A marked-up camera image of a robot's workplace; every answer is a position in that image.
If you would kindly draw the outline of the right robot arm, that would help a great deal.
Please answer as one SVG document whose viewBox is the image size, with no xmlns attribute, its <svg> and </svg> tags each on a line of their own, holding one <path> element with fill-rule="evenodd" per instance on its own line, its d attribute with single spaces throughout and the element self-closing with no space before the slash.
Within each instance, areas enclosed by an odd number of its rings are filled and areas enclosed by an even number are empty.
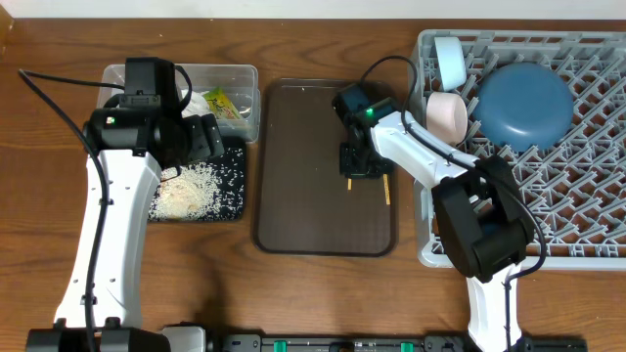
<svg viewBox="0 0 626 352">
<path fill-rule="evenodd" d="M 422 182 L 444 252 L 467 279 L 471 342 L 480 351 L 523 350 L 515 279 L 534 226 L 508 163 L 446 145 L 393 99 L 373 102 L 358 83 L 339 90 L 332 106 L 347 131 L 340 174 L 378 179 L 400 166 Z"/>
</svg>

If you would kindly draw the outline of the yellow green snack wrapper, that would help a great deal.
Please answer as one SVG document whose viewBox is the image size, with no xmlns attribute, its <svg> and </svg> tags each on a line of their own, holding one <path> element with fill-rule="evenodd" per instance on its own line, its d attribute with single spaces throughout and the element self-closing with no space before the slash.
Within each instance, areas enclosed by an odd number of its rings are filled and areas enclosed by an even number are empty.
<svg viewBox="0 0 626 352">
<path fill-rule="evenodd" d="M 221 87 L 205 92 L 202 96 L 218 119 L 239 120 L 243 118 Z"/>
</svg>

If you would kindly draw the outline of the white bowl with food residue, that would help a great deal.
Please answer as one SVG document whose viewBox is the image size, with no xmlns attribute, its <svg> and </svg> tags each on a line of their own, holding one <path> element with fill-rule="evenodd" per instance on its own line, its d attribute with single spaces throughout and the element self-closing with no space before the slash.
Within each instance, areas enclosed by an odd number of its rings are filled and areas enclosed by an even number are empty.
<svg viewBox="0 0 626 352">
<path fill-rule="evenodd" d="M 426 102 L 425 124 L 429 133 L 448 145 L 462 143 L 468 131 L 463 99 L 453 93 L 432 93 Z"/>
</svg>

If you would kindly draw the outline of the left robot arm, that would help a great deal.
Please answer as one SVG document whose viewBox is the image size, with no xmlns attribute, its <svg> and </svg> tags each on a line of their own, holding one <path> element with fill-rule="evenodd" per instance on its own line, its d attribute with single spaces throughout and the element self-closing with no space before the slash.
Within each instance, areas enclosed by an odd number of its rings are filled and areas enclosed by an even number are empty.
<svg viewBox="0 0 626 352">
<path fill-rule="evenodd" d="M 206 329 L 182 324 L 142 328 L 140 276 L 149 211 L 164 169 L 224 153 L 213 114 L 183 116 L 190 94 L 170 61 L 129 58 L 116 95 L 83 127 L 19 72 L 77 136 L 88 154 L 88 195 L 65 296 L 49 329 L 29 331 L 28 351 L 207 351 Z"/>
</svg>

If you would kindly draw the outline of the dark blue plate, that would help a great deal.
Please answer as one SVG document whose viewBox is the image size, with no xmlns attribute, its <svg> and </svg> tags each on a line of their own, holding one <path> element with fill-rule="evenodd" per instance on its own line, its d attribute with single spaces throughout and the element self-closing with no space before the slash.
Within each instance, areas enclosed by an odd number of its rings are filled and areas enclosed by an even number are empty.
<svg viewBox="0 0 626 352">
<path fill-rule="evenodd" d="M 555 72 L 538 64 L 515 63 L 490 73 L 478 89 L 473 119 L 494 145 L 516 153 L 546 150 L 567 133 L 573 96 Z"/>
</svg>

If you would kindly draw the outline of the light blue small bowl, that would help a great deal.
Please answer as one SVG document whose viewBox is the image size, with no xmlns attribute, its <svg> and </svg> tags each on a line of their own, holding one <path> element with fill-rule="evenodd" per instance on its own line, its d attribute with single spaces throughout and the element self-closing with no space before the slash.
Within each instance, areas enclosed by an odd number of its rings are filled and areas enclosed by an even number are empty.
<svg viewBox="0 0 626 352">
<path fill-rule="evenodd" d="M 467 81 L 465 57 L 458 37 L 435 37 L 434 45 L 438 60 L 442 89 L 452 91 Z"/>
</svg>

